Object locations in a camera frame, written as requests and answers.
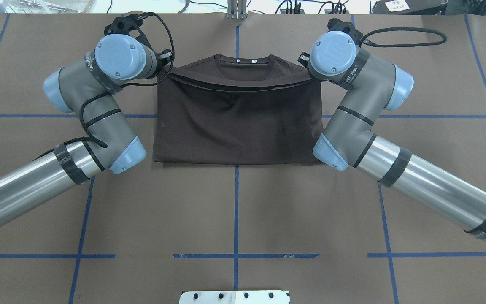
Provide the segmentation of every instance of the light blue joint cap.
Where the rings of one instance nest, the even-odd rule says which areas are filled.
[[[339,152],[333,148],[326,136],[324,136],[324,133],[320,134],[320,138],[318,139],[318,142],[316,142],[316,145],[314,145],[312,152],[314,156],[324,164],[330,165],[338,171],[344,171],[348,167],[348,163]]]
[[[395,87],[393,88],[391,99],[386,106],[386,110],[389,111],[399,109],[399,106],[405,102],[413,88],[412,75],[397,67],[396,64],[393,65],[395,66]]]
[[[321,75],[335,76],[346,72],[356,56],[355,43],[347,33],[330,31],[316,40],[309,60]]]
[[[63,100],[63,96],[61,96],[61,91],[59,90],[59,72],[62,68],[49,75],[48,78],[44,80],[43,89],[44,95],[48,98],[56,108],[64,113],[70,113],[73,110],[69,109],[65,101]]]
[[[97,44],[95,59],[109,77],[127,80],[137,77],[143,70],[146,53],[141,43],[131,36],[112,33]]]
[[[123,153],[110,166],[110,170],[115,174],[119,174],[143,161],[146,154],[140,139],[136,136],[125,150],[123,150]]]

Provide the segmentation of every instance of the black t-shirt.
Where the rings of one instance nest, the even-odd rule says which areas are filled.
[[[312,150],[323,131],[321,84],[303,67],[274,55],[216,54],[173,67],[157,92],[154,161],[318,162]]]

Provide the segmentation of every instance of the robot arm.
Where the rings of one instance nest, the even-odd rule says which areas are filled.
[[[405,101],[413,77],[358,47],[362,35],[351,23],[332,19],[328,28],[299,62],[312,77],[348,91],[314,155],[340,171],[355,167],[486,241],[486,192],[371,132],[383,109]]]
[[[137,38],[128,35],[139,31],[146,14],[117,18],[94,51],[45,80],[50,102],[76,113],[89,137],[59,144],[0,179],[0,227],[105,168],[119,174],[145,158],[145,149],[112,95],[132,79],[155,77],[173,61],[172,51],[156,53],[141,31]]]

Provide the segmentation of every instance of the circular joint cover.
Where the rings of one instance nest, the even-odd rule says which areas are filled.
[[[113,79],[137,77],[145,67],[146,52],[131,36],[113,33],[103,37],[95,48],[100,69]]]
[[[348,70],[357,56],[352,38],[341,31],[330,31],[318,38],[310,50],[310,64],[324,76],[335,76]]]

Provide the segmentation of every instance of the white bracket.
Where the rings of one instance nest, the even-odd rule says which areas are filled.
[[[228,0],[228,19],[247,19],[247,0]]]
[[[290,292],[282,290],[185,292],[179,304],[290,304]]]

